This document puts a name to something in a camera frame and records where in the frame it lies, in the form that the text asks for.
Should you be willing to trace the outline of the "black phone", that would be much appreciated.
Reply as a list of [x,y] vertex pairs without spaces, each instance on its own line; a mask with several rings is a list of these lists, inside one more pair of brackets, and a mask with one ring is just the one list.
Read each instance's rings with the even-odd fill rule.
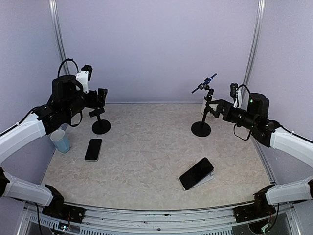
[[214,172],[214,167],[207,157],[203,157],[189,170],[183,173],[179,180],[185,190],[189,190],[196,186],[207,176],[211,176]]
[[102,139],[91,139],[89,141],[84,160],[90,162],[98,161],[101,145]]

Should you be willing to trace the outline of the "white wedge phone stand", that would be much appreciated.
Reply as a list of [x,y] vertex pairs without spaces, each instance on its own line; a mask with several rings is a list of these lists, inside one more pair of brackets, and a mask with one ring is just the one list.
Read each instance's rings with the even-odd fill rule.
[[200,186],[208,181],[211,181],[214,179],[214,172],[208,174],[206,177],[204,177],[201,181],[199,181],[197,184],[195,184],[193,187],[197,187],[197,186]]

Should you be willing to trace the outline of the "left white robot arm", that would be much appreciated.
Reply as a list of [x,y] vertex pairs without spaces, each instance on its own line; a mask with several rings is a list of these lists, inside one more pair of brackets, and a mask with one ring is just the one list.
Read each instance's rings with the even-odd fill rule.
[[[30,110],[18,123],[0,135],[0,161],[43,136],[56,131],[61,125],[72,125],[71,119],[82,114],[84,108],[104,111],[107,89],[88,89],[88,78],[63,75],[52,81],[52,95],[47,104]],[[68,214],[63,196],[52,186],[42,186],[19,179],[3,169],[0,171],[0,195],[29,201],[49,207],[57,217]]]

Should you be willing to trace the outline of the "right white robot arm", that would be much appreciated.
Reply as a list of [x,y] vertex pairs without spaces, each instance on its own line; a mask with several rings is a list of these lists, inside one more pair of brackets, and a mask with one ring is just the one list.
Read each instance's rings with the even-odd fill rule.
[[[205,110],[214,117],[223,117],[224,121],[249,130],[258,143],[285,152],[292,157],[313,165],[313,142],[292,131],[287,130],[275,120],[268,119],[269,100],[260,93],[251,93],[247,109],[234,107],[226,100],[206,99]],[[270,185],[255,193],[255,203],[250,206],[254,217],[261,217],[270,205],[284,202],[312,200],[313,178],[294,181],[282,185]]]

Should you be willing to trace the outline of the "black round-base phone stand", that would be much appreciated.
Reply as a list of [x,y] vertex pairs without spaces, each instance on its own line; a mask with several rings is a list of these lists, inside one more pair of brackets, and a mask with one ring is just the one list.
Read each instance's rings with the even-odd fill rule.
[[108,120],[101,119],[100,115],[105,112],[104,108],[95,108],[89,112],[91,118],[96,117],[97,121],[92,125],[92,131],[94,134],[102,135],[110,131],[111,124]]

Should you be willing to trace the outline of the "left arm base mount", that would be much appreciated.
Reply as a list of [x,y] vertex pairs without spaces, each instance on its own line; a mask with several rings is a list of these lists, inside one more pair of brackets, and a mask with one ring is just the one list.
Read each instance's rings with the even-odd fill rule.
[[42,213],[52,218],[81,224],[85,211],[83,207],[71,206],[69,204],[54,204],[45,206]]

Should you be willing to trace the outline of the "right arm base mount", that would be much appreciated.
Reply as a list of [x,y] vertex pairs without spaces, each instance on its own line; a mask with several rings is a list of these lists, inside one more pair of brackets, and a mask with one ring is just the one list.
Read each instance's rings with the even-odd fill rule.
[[237,206],[233,209],[234,216],[237,223],[246,222],[250,220],[259,219],[262,217],[275,214],[276,209],[272,205],[256,205],[256,203],[245,206]]

